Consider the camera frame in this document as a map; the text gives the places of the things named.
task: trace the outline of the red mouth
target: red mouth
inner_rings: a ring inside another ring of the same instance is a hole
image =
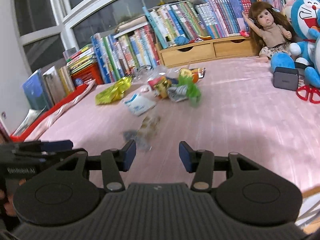
[[[311,28],[313,26],[316,26],[319,28],[319,25],[317,23],[317,19],[316,18],[309,18],[309,19],[304,19],[304,22],[306,23],[306,25]]]

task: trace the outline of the drawer cutout handle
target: drawer cutout handle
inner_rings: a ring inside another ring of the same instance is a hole
[[[233,43],[241,43],[241,42],[243,42],[244,41],[244,39],[242,39],[242,40],[231,40]]]
[[[194,46],[192,46],[192,47],[187,47],[187,48],[182,48],[182,49],[178,49],[178,51],[186,52],[186,51],[191,50],[193,47],[194,47]]]

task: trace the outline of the black box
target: black box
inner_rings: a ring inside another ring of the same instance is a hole
[[[299,84],[299,71],[294,68],[276,67],[273,73],[273,86],[296,91]]]

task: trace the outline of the red collar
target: red collar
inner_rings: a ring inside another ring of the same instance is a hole
[[[308,42],[316,43],[316,40],[308,40],[308,39],[304,39],[303,41],[308,41]]]

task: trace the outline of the white wall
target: white wall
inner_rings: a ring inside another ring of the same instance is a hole
[[[18,128],[29,110],[22,84],[31,71],[18,37],[14,0],[0,0],[0,115],[5,112],[6,119],[0,118],[10,133]]]

